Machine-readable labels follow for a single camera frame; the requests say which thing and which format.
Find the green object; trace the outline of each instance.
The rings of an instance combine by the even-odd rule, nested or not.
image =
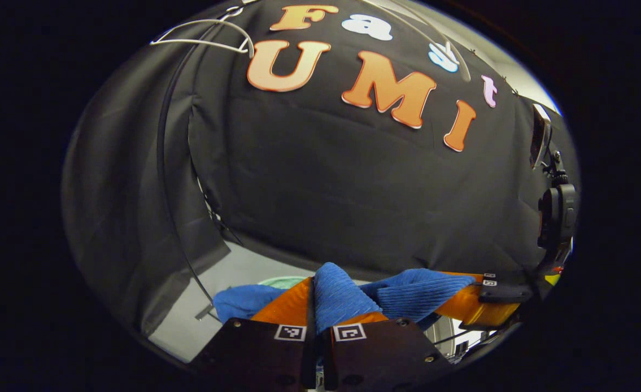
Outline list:
[[[258,283],[258,285],[265,285],[278,289],[288,290],[300,283],[303,279],[305,279],[305,276],[280,276],[278,278],[263,280]]]

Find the blue towel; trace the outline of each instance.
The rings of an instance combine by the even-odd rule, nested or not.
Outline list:
[[[321,333],[370,312],[382,312],[389,319],[408,318],[424,329],[439,306],[474,281],[472,276],[420,268],[357,286],[342,268],[325,263],[315,273],[316,330]],[[233,287],[215,295],[213,305],[221,322],[249,319],[284,292],[265,285]]]

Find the blue cloth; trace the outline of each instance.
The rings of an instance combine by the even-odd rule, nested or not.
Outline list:
[[[439,306],[474,281],[472,276],[420,268],[357,286],[342,268],[325,263],[315,273],[316,330],[321,333],[370,312],[382,312],[389,319],[407,318],[424,329]],[[233,287],[215,295],[213,305],[221,322],[231,317],[250,319],[285,291],[265,285]]]
[[[352,317],[381,308],[369,298],[342,268],[325,263],[315,273],[315,330],[323,330]]]

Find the orange letter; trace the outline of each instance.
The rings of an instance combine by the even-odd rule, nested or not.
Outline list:
[[[458,114],[455,115],[455,122],[450,132],[444,136],[444,144],[460,153],[465,147],[465,134],[468,132],[470,122],[475,119],[475,109],[464,100],[455,101],[455,105],[458,106]]]
[[[285,11],[284,16],[270,27],[273,32],[308,29],[310,23],[306,22],[306,17],[310,17],[313,22],[320,22],[325,17],[325,12],[336,14],[340,10],[334,5],[287,5],[282,9]]]
[[[315,64],[322,52],[330,50],[330,44],[325,42],[303,41],[298,43],[301,57],[296,63],[296,69],[288,76],[277,76],[272,73],[272,67],[277,55],[282,49],[289,47],[288,41],[268,40],[255,44],[255,55],[248,67],[248,82],[260,90],[292,91],[300,89],[308,83]]]
[[[385,112],[402,99],[400,105],[390,114],[395,121],[420,129],[427,96],[437,88],[437,82],[422,72],[412,72],[397,82],[393,66],[387,57],[365,50],[359,52],[359,57],[363,60],[362,70],[355,86],[342,93],[342,100],[350,105],[370,107],[372,101],[368,94],[373,88],[379,112]]]

